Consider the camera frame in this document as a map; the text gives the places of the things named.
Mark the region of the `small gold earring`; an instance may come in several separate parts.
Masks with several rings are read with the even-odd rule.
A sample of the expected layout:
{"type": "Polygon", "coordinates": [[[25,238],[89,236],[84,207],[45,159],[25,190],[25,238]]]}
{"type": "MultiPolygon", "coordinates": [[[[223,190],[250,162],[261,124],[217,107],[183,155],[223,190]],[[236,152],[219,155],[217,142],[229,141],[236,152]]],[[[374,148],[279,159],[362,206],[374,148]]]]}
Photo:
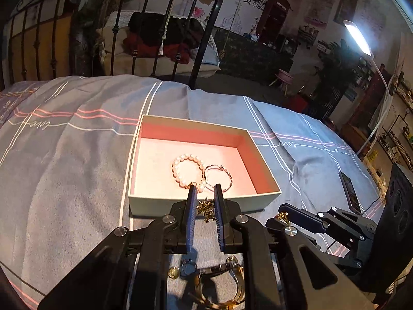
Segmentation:
{"type": "Polygon", "coordinates": [[[289,220],[288,220],[288,213],[286,212],[280,212],[278,213],[275,218],[280,221],[283,222],[284,224],[288,225],[289,224],[289,220]]]}

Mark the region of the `red phone booth cabinet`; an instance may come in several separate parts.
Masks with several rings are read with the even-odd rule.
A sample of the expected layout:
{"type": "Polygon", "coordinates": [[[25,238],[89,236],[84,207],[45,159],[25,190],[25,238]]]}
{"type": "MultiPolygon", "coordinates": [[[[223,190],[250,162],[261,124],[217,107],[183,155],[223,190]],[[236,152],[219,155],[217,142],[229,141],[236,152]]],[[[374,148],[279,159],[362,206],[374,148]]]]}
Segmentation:
{"type": "Polygon", "coordinates": [[[290,10],[288,0],[268,0],[256,28],[258,42],[273,43],[276,40],[290,10]]]}

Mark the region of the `black silver wristwatch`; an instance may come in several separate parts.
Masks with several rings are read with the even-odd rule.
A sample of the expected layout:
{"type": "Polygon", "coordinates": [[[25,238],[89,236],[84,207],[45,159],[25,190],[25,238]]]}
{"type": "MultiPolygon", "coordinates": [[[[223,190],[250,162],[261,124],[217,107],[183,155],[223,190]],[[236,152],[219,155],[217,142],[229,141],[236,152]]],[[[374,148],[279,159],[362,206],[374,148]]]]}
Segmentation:
{"type": "Polygon", "coordinates": [[[180,266],[180,277],[183,279],[195,275],[215,277],[240,267],[241,265],[238,263],[237,259],[229,260],[228,258],[226,263],[204,268],[198,268],[197,263],[193,260],[184,260],[180,266]]]}

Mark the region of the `white hanging wicker chair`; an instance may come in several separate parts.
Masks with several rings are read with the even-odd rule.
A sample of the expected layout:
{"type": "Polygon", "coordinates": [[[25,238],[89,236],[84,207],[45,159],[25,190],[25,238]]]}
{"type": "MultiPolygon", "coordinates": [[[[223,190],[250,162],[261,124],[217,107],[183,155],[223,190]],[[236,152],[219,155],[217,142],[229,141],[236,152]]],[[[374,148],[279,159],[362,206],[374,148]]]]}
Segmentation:
{"type": "Polygon", "coordinates": [[[97,30],[101,64],[106,75],[190,76],[200,53],[206,24],[196,18],[121,11],[110,14],[97,30]]]}

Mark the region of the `black smartphone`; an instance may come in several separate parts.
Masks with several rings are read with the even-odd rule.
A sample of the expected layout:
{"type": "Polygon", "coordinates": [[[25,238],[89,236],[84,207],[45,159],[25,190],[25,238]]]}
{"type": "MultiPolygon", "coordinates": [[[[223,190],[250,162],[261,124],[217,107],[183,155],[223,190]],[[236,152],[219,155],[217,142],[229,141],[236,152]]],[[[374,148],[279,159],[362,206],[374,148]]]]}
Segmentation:
{"type": "Polygon", "coordinates": [[[355,214],[361,215],[360,204],[351,179],[343,172],[339,172],[339,178],[341,180],[350,211],[355,214]]]}

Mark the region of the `grey plaid bed sheet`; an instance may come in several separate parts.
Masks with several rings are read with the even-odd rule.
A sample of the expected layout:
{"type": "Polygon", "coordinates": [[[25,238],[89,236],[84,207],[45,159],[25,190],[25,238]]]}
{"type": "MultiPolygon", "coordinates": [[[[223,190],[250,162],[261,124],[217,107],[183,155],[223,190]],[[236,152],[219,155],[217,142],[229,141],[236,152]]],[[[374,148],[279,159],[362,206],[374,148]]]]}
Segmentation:
{"type": "Polygon", "coordinates": [[[281,187],[255,214],[261,222],[283,203],[312,213],[347,208],[339,172],[351,179],[364,215],[380,219],[383,206],[364,164],[306,115],[128,75],[16,83],[1,93],[1,267],[28,308],[114,228],[147,225],[130,218],[127,203],[145,114],[246,129],[281,187]]]}

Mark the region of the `white floor lamp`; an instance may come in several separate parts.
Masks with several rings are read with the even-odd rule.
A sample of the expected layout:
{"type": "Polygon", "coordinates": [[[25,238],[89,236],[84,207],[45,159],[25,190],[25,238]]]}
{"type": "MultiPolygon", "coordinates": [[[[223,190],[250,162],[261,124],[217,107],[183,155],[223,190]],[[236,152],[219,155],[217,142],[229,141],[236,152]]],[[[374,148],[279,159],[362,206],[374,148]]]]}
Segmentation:
{"type": "Polygon", "coordinates": [[[362,32],[359,30],[357,25],[350,20],[343,20],[343,24],[346,27],[347,31],[350,33],[353,40],[356,42],[357,46],[359,47],[362,53],[363,62],[365,62],[366,64],[365,74],[370,74],[371,76],[373,76],[372,74],[372,68],[373,68],[375,70],[375,73],[379,76],[380,80],[382,81],[385,87],[385,92],[384,92],[383,99],[382,99],[382,105],[380,107],[379,116],[378,116],[378,119],[376,120],[375,126],[371,130],[370,135],[368,136],[366,141],[363,143],[363,145],[359,148],[359,150],[356,153],[356,155],[361,156],[363,149],[367,146],[370,139],[378,132],[379,128],[384,123],[384,120],[387,117],[388,111],[391,107],[393,96],[391,95],[391,92],[390,92],[390,86],[388,85],[388,82],[386,82],[380,68],[377,66],[375,59],[374,59],[373,52],[368,42],[366,41],[365,37],[363,36],[362,32]]]}

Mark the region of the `open white pink box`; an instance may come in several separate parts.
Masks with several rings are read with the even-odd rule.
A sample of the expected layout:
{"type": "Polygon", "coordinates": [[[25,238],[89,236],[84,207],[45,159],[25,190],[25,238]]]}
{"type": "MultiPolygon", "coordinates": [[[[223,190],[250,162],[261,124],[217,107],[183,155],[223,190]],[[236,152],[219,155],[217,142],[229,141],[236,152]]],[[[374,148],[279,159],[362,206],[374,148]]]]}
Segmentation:
{"type": "Polygon", "coordinates": [[[195,184],[199,199],[212,199],[204,170],[223,165],[233,184],[223,192],[243,212],[261,211],[280,194],[253,137],[245,129],[178,118],[144,115],[131,161],[128,198],[136,217],[158,217],[185,199],[195,184]]]}

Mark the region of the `black iron bed frame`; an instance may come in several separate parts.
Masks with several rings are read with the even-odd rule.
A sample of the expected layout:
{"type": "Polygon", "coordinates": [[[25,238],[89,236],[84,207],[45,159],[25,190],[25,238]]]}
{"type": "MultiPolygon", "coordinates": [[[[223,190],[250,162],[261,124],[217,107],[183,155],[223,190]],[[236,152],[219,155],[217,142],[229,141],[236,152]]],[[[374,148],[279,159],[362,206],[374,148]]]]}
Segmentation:
{"type": "Polygon", "coordinates": [[[18,0],[4,22],[4,87],[130,74],[195,88],[218,70],[224,0],[18,0]]]}

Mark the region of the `gold snowflake brooch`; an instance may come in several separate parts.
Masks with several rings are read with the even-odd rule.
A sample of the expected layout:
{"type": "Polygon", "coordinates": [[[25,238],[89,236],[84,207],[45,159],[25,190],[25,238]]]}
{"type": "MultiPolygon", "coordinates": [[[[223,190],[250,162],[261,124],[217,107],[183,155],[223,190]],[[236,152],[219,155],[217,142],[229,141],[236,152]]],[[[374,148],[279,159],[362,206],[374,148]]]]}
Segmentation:
{"type": "Polygon", "coordinates": [[[204,222],[215,221],[214,202],[212,199],[199,200],[196,206],[197,216],[202,216],[204,222]]]}

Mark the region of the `pink stool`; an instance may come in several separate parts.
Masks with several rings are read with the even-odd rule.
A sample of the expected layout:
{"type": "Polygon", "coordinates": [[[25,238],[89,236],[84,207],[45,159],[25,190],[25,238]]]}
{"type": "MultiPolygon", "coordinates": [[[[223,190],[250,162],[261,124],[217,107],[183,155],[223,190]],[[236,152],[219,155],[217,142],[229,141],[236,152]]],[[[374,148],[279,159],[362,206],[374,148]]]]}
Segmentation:
{"type": "Polygon", "coordinates": [[[276,81],[281,81],[281,87],[283,88],[284,96],[286,96],[288,92],[288,86],[290,86],[293,82],[293,76],[291,76],[284,70],[279,69],[279,72],[275,77],[276,78],[269,84],[269,86],[273,86],[276,81]]]}

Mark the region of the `silver twisted bangle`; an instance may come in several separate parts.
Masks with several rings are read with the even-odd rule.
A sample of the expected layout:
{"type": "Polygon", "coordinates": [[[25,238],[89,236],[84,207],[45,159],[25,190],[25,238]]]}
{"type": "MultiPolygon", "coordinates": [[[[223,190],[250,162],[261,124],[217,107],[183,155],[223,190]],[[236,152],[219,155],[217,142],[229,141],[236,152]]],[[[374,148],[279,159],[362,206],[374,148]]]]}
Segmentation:
{"type": "Polygon", "coordinates": [[[222,192],[227,192],[233,184],[231,173],[223,165],[209,165],[204,170],[205,186],[213,191],[220,184],[222,192]]]}

